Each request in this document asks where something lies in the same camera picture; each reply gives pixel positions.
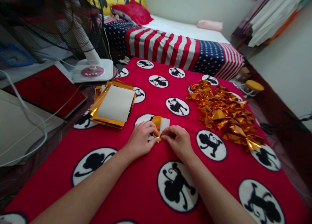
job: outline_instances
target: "cardboard box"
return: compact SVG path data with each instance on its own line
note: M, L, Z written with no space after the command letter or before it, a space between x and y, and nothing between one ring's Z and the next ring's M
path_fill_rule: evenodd
M239 82L246 82L251 77L250 71L248 70L247 67L242 67L240 71L238 72L238 75L236 76L236 79Z

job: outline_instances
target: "hand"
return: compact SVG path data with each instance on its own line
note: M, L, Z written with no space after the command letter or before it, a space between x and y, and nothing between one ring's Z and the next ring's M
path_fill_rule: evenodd
M172 125L164 129L162 134L161 138L170 144L172 150L184 164L195 156L189 134L184 128Z
M154 138L150 142L147 142L151 133L154 133L155 136L159 135L155 124L151 121L142 122L134 127L127 144L123 147L123 150L127 152L126 155L131 160L147 154L158 141L158 138Z

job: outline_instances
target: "person's left hand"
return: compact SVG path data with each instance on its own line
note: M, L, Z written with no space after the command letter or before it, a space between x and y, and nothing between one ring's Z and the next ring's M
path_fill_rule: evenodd
M127 156L130 156L132 160L135 160L138 157L147 154L158 141L158 138L154 138L150 142L147 141L151 133L154 133L155 136L159 135L155 124L151 121L137 124L134 127L127 144L123 147L123 150L127 152Z

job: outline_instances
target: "pink pillow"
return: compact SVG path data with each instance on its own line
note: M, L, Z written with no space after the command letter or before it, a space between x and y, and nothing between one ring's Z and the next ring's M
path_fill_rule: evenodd
M223 23L203 19L198 22L197 27L202 28L202 29L209 29L213 31L222 31Z
M112 8L117 15L133 24L144 25L153 20L150 12L135 0L131 0L129 4L125 5L112 5Z

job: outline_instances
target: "red pillow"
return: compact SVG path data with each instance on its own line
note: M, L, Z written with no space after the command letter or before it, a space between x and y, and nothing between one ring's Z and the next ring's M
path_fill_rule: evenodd
M125 5L112 5L112 8L117 15L133 24L144 25L153 20L150 12L135 0Z

